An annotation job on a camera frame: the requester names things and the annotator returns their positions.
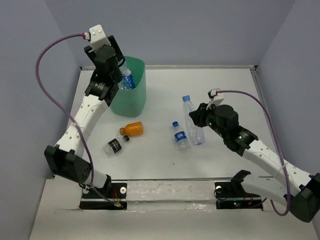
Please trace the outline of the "clear crushed white cap bottle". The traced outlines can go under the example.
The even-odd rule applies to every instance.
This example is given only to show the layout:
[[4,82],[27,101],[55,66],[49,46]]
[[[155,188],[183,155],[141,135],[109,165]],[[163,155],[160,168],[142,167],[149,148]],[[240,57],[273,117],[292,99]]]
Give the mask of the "clear crushed white cap bottle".
[[120,62],[119,63],[119,65],[118,65],[118,67],[119,67],[119,70],[120,70],[120,72],[121,72],[121,74],[123,75],[123,76],[130,76],[131,75],[131,70],[128,68],[128,66],[127,66],[127,61],[125,60],[125,59],[123,59],[122,60],[122,62]]

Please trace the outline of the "clear blue cap bottle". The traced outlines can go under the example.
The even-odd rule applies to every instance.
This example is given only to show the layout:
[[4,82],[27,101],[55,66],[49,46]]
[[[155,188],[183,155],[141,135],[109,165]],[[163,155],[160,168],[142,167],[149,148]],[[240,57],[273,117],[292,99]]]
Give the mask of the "clear blue cap bottle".
[[189,95],[182,97],[183,112],[185,118],[186,130],[193,146],[199,146],[205,143],[205,135],[202,128],[196,126],[190,117],[189,113],[195,111],[194,105],[191,102]]

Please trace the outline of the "Pepsi label bottle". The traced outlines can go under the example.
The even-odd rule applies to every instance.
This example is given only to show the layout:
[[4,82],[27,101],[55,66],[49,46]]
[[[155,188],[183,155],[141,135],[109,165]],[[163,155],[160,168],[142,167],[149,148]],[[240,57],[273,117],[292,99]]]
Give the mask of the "Pepsi label bottle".
[[188,152],[191,149],[191,146],[185,130],[180,126],[180,124],[177,121],[174,121],[172,123],[172,127],[174,130],[173,137],[178,149],[181,152]]

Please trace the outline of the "blue label white cap bottle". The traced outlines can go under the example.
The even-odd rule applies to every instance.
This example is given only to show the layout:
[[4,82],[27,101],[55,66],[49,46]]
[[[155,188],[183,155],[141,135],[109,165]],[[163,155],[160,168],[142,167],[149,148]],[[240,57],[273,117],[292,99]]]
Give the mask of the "blue label white cap bottle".
[[118,83],[119,90],[128,91],[136,88],[136,84],[132,75],[123,76],[122,80]]

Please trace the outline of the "orange juice bottle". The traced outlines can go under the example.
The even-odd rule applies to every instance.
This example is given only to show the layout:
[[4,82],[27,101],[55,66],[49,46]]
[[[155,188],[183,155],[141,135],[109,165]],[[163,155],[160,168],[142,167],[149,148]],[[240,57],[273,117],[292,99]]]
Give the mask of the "orange juice bottle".
[[141,121],[129,123],[125,127],[121,127],[119,133],[122,136],[128,135],[129,137],[142,135],[144,133],[143,123]]

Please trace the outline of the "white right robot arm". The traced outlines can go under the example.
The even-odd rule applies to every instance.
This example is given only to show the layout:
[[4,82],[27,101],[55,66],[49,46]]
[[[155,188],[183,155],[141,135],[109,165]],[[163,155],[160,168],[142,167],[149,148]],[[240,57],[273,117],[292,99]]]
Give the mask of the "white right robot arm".
[[235,196],[253,193],[284,207],[302,222],[309,223],[320,210],[320,175],[299,169],[267,147],[254,133],[240,126],[238,113],[226,104],[209,106],[201,103],[189,113],[198,127],[209,127],[226,147],[265,170],[270,179],[254,177],[245,172],[230,183]]

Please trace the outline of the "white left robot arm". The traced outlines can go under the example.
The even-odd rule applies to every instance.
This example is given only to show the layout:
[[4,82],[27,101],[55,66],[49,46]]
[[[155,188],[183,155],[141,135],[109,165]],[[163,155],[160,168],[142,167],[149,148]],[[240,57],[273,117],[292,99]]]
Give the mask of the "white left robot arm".
[[[110,194],[112,179],[94,169],[87,141],[119,90],[118,84],[122,80],[120,66],[125,63],[125,57],[113,35],[97,49],[90,44],[84,51],[94,63],[95,70],[77,114],[66,114],[71,120],[70,126],[54,146],[46,147],[44,156],[54,175],[90,187],[97,196],[105,198]],[[83,159],[84,153],[88,153],[89,160]]]

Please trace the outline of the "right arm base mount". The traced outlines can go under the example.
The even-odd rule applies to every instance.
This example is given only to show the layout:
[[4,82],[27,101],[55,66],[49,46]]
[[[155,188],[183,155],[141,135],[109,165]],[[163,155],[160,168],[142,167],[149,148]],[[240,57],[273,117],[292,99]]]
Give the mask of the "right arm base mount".
[[259,195],[245,192],[242,182],[251,173],[241,170],[229,181],[214,183],[213,195],[216,199],[217,210],[259,209],[263,210],[263,200]]

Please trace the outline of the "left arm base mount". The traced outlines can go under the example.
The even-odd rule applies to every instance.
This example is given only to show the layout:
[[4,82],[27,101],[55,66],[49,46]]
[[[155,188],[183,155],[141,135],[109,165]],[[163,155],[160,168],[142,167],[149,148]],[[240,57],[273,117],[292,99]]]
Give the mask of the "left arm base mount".
[[127,188],[126,181],[112,181],[108,192],[99,189],[99,193],[92,190],[89,186],[79,184],[82,188],[79,208],[81,210],[108,210],[118,211],[127,209]]

